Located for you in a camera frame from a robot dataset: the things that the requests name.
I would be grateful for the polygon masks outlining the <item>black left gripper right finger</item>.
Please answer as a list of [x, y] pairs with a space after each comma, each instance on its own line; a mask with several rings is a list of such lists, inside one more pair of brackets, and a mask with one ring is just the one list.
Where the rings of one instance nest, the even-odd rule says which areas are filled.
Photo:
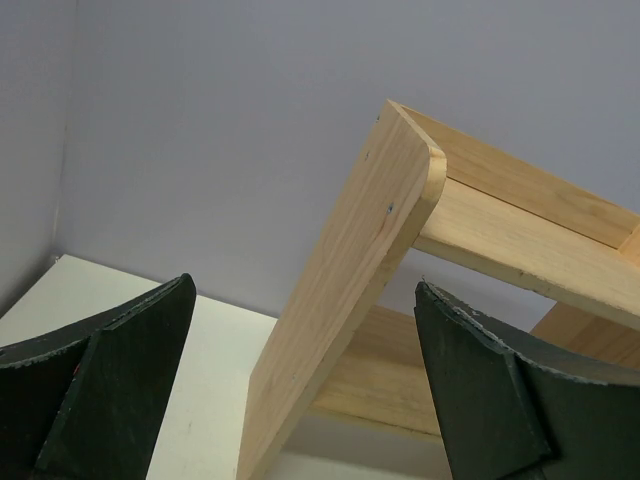
[[453, 478], [638, 478], [638, 371], [540, 340], [425, 281], [415, 301]]

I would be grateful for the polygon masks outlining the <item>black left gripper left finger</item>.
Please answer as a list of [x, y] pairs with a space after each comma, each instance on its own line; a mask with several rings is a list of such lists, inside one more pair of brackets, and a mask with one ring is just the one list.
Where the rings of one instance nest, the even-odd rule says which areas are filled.
[[2, 347], [2, 478], [145, 478], [195, 301], [183, 274]]

